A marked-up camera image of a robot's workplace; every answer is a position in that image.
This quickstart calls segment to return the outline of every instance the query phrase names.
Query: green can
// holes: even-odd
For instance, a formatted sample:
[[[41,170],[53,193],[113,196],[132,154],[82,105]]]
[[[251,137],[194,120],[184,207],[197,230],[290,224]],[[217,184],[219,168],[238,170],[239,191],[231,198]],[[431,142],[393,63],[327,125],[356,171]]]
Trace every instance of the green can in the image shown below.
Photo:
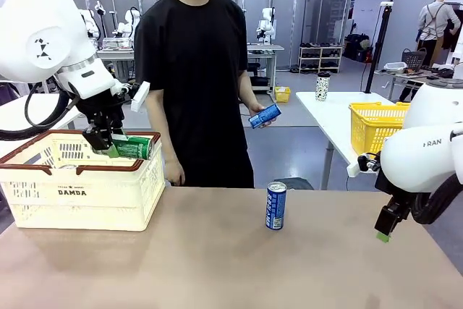
[[[153,139],[148,137],[131,137],[126,140],[113,139],[119,157],[150,159],[153,155]]]

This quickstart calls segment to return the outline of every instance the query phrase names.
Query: white shirt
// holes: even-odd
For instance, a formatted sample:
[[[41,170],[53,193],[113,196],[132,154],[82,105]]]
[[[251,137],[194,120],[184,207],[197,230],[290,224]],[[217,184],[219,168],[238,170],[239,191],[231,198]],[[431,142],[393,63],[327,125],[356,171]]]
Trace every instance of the white shirt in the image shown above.
[[[436,40],[437,38],[443,37],[443,32],[447,27],[447,20],[451,20],[454,23],[455,29],[460,28],[460,25],[462,25],[451,5],[444,4],[441,1],[434,1],[426,7],[423,7],[418,25],[419,29],[422,29],[420,39]]]

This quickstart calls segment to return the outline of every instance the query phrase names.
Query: person's right hand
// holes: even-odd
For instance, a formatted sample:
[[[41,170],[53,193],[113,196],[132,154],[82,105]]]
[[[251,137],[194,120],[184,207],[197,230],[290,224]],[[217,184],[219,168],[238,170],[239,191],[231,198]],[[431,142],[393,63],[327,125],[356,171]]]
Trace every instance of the person's right hand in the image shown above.
[[[178,159],[166,161],[166,179],[173,186],[181,186],[185,183],[185,172]]]

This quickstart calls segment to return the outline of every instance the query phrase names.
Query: shoe rack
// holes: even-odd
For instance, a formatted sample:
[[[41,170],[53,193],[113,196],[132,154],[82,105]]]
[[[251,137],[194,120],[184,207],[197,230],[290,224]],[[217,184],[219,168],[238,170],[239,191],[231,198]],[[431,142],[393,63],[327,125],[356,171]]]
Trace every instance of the shoe rack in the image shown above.
[[[342,49],[342,46],[299,47],[299,73],[339,72]]]

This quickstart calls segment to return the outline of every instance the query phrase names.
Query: cream plastic basket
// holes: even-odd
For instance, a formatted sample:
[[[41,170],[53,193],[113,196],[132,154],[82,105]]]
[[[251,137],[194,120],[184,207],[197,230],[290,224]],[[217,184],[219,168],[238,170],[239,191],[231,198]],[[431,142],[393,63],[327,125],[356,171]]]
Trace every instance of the cream plastic basket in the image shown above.
[[[97,155],[81,131],[52,130],[0,158],[0,184],[18,227],[146,229],[165,187],[159,133],[142,161]],[[63,166],[77,166],[65,169]]]

